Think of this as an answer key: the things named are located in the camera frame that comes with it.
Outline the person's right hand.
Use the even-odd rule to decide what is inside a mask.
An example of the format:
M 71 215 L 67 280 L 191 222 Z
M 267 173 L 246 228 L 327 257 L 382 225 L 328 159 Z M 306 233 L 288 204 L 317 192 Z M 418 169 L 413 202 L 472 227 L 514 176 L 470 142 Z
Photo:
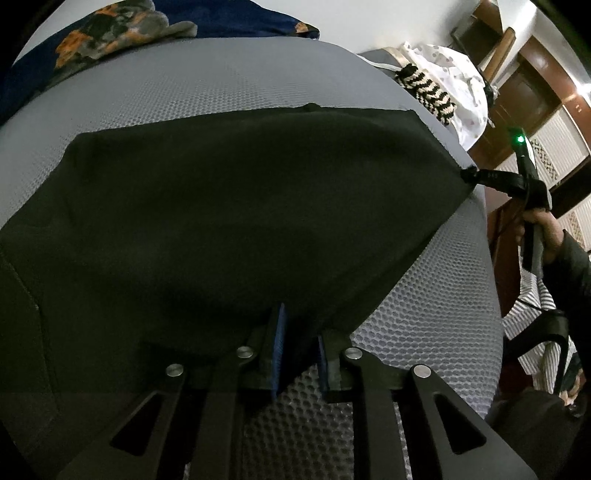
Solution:
M 514 222 L 514 232 L 517 243 L 522 246 L 526 227 L 528 225 L 540 226 L 542 229 L 545 263 L 551 263 L 560 253 L 565 239 L 565 232 L 558 220 L 546 209 L 534 209 L 524 211 Z

